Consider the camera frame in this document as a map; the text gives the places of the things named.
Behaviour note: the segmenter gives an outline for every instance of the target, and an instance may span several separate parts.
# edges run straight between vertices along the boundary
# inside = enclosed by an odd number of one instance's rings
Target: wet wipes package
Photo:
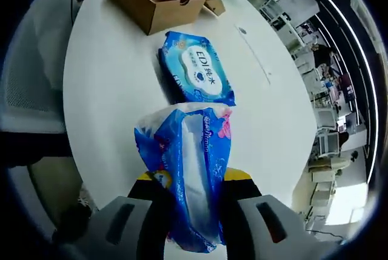
[[[169,238],[183,250],[209,253],[222,243],[217,206],[230,152],[230,114],[225,104],[188,102],[148,115],[135,128],[148,170],[176,199]]]
[[[185,101],[235,105],[235,95],[213,46],[205,37],[168,32],[159,61]]]

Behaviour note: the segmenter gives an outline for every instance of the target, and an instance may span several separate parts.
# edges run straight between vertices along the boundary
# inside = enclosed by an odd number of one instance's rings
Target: office chair
[[[13,35],[0,69],[0,141],[7,165],[71,156],[62,109],[71,31],[70,0],[34,0]]]

